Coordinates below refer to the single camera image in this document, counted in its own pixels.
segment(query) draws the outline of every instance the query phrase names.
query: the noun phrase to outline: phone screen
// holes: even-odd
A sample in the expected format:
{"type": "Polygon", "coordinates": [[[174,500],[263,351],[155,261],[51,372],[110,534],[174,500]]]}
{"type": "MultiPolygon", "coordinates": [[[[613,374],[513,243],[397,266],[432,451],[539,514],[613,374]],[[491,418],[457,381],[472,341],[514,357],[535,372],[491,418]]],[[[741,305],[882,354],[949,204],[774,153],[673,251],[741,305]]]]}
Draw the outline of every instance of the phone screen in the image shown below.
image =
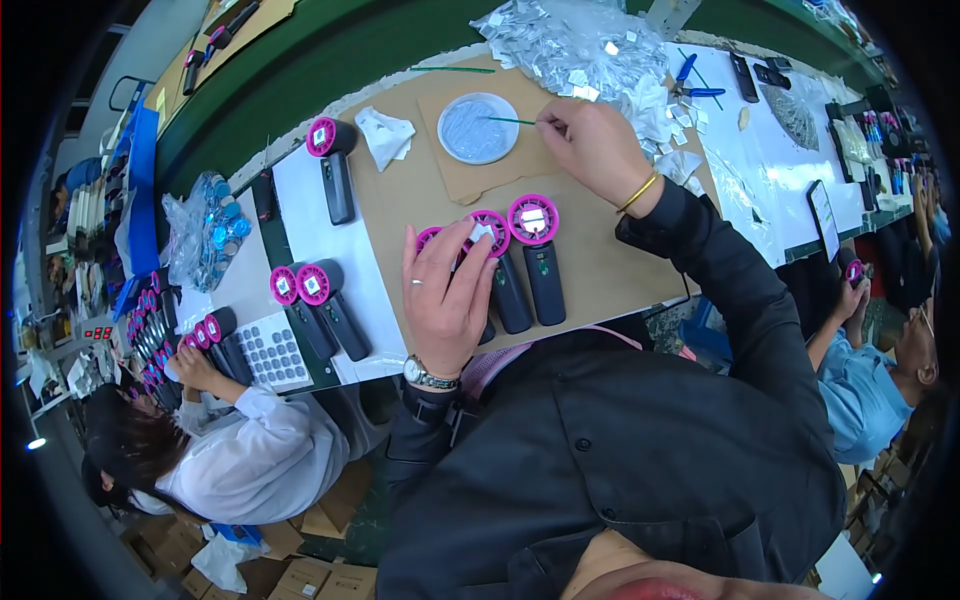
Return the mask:
{"type": "Polygon", "coordinates": [[[830,207],[830,198],[827,196],[824,183],[820,180],[814,182],[806,196],[810,200],[810,206],[817,219],[817,228],[820,230],[820,238],[824,241],[827,260],[832,262],[833,257],[840,250],[840,233],[837,231],[836,219],[833,218],[833,208],[830,207]]]}

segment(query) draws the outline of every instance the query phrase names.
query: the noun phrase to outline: watch face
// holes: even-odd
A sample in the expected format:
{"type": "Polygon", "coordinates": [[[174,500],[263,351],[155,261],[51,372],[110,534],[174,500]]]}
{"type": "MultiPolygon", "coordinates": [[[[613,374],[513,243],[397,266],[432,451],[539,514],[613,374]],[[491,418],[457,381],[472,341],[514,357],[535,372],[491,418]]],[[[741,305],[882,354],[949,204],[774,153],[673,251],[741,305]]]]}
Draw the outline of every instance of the watch face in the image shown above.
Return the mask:
{"type": "Polygon", "coordinates": [[[420,379],[421,373],[422,369],[420,368],[420,365],[417,364],[417,361],[412,357],[408,358],[407,361],[403,363],[403,376],[407,381],[411,383],[417,383],[417,381],[420,379]]]}

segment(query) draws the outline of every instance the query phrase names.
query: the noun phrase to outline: wristwatch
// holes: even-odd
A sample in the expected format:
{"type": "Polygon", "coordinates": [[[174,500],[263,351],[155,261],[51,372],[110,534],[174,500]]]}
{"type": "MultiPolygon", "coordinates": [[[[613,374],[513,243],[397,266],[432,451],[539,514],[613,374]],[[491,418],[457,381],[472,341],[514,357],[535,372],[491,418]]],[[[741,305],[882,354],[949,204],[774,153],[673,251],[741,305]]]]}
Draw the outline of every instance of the wristwatch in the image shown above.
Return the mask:
{"type": "Polygon", "coordinates": [[[460,377],[456,379],[440,379],[429,374],[423,368],[423,363],[416,354],[411,354],[403,363],[403,377],[410,383],[423,385],[435,390],[452,390],[460,384],[460,377]]]}

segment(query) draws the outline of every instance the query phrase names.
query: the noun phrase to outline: eyeglasses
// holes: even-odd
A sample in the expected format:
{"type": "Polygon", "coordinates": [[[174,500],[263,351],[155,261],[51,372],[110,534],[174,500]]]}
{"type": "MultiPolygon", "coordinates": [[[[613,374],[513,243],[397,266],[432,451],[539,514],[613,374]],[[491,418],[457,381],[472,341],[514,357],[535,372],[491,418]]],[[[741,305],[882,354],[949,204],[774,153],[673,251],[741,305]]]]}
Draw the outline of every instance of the eyeglasses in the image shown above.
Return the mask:
{"type": "Polygon", "coordinates": [[[930,324],[930,319],[929,317],[926,316],[926,304],[921,304],[918,307],[918,310],[920,311],[920,316],[924,318],[924,323],[926,323],[926,328],[930,330],[930,337],[936,340],[937,336],[933,335],[933,325],[930,324]]]}

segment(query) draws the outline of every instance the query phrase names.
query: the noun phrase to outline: red digital display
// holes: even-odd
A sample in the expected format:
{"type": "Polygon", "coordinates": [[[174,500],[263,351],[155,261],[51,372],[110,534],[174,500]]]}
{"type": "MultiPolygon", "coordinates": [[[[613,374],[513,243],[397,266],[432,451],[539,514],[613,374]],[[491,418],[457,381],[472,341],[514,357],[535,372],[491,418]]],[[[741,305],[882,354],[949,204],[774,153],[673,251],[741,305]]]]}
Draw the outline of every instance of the red digital display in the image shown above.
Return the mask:
{"type": "Polygon", "coordinates": [[[92,331],[87,331],[84,333],[84,336],[87,338],[93,338],[94,340],[108,340],[110,339],[110,333],[113,332],[113,327],[97,327],[92,331]]]}

